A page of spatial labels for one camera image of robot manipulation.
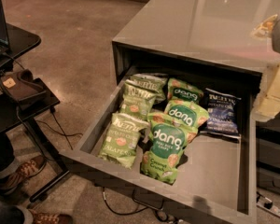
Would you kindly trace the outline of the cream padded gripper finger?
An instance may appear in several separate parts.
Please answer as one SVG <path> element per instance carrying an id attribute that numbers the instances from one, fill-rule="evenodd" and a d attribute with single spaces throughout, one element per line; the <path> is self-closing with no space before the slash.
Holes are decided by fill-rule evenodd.
<path id="1" fill-rule="evenodd" d="M 259 88 L 254 102 L 254 118 L 273 119 L 280 113 L 280 63 L 264 70 Z"/>

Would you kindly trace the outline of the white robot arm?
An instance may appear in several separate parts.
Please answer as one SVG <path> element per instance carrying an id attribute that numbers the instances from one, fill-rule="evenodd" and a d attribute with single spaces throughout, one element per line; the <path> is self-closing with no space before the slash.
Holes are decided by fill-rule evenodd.
<path id="1" fill-rule="evenodd" d="M 262 22 L 254 32 L 258 37 L 269 37 L 273 51 L 280 54 L 280 10 Z M 254 120 L 267 122 L 280 113 L 280 63 L 267 66 L 262 73 L 259 94 L 254 101 L 252 116 Z"/>

